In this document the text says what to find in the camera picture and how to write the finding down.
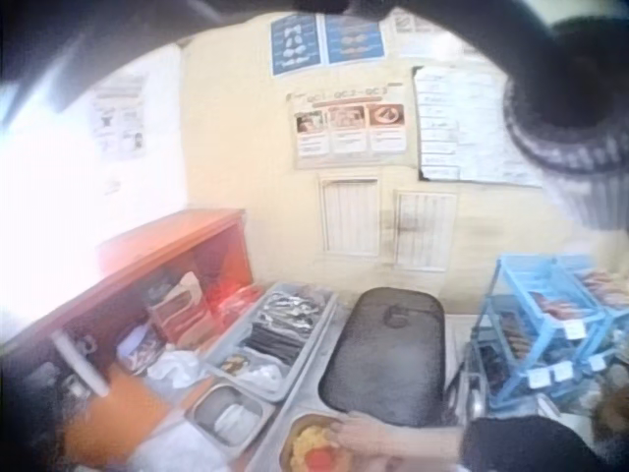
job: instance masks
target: blue poster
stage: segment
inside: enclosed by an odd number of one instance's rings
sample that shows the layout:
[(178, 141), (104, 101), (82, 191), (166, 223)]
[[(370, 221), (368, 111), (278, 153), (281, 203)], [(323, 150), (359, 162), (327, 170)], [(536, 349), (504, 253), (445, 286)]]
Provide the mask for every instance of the blue poster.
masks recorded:
[(273, 75), (321, 63), (315, 15), (291, 15), (271, 23)]
[(330, 64), (384, 57), (378, 23), (325, 15), (325, 40)]

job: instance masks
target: tomato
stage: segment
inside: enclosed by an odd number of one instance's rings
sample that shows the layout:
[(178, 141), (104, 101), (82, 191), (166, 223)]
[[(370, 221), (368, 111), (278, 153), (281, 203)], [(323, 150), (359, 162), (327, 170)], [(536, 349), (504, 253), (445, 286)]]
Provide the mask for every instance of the tomato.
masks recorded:
[(331, 447), (311, 449), (304, 459), (311, 472), (331, 472), (334, 467), (334, 451)]

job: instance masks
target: wall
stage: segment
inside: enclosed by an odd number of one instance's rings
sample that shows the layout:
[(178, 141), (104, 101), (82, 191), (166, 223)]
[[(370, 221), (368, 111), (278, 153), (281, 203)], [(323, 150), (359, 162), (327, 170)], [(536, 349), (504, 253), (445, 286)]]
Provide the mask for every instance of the wall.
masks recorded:
[[(116, 74), (145, 77), (142, 157), (100, 157), (91, 91), (59, 115), (35, 100), (1, 137), (0, 221), (10, 230), (0, 231), (0, 341), (89, 286), (95, 245), (186, 205), (180, 49), (164, 47)], [(118, 191), (106, 192), (112, 181)]]
[[(557, 5), (546, 6), (548, 18), (559, 18)], [(418, 182), (414, 117), (407, 167), (294, 170), (287, 93), (403, 81), (407, 109), (413, 109), (411, 67), (421, 62), (388, 58), (273, 79), (268, 25), (274, 18), (199, 35), (184, 52), (182, 129), (189, 200), (195, 206), (247, 209), (257, 279), (315, 282), (347, 293), (380, 285), (413, 288), (437, 295), (449, 313), (474, 313), (498, 254), (591, 249), (600, 239), (608, 241), (567, 221), (540, 190)], [(388, 31), (384, 39), (390, 41)], [(381, 248), (375, 259), (331, 257), (322, 249), (318, 179), (352, 173), (380, 179)], [(397, 190), (458, 195), (446, 273), (392, 267)]]

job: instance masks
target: person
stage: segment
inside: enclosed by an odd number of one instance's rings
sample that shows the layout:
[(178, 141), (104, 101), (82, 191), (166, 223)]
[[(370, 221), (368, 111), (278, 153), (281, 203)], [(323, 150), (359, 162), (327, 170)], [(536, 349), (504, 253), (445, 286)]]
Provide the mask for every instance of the person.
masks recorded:
[(595, 410), (599, 454), (572, 430), (538, 416), (472, 422), (467, 428), (412, 429), (350, 413), (331, 427), (333, 443), (374, 460), (370, 472), (390, 470), (387, 457), (412, 459), (421, 470), (470, 472), (626, 472), (629, 470), (629, 386)]

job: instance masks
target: cream wall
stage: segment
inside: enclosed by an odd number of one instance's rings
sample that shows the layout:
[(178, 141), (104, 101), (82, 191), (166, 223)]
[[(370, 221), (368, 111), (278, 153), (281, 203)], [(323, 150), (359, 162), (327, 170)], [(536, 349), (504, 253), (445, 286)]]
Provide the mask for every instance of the cream wall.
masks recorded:
[[(546, 13), (558, 17), (556, 9)], [(189, 201), (247, 210), (256, 279), (321, 283), (346, 294), (382, 285), (412, 288), (438, 296), (449, 313), (474, 313), (500, 253), (597, 245), (601, 236), (567, 221), (540, 190), (418, 182), (414, 116), (408, 124), (407, 167), (294, 170), (287, 93), (403, 81), (407, 109), (414, 110), (411, 68), (423, 63), (390, 58), (272, 78), (268, 28), (274, 18), (207, 32), (184, 51), (182, 132)], [(388, 31), (384, 39), (390, 44)], [(377, 175), (380, 181), (381, 247), (371, 260), (323, 252), (318, 179), (353, 173)], [(399, 190), (457, 194), (446, 273), (393, 268), (393, 206)]]

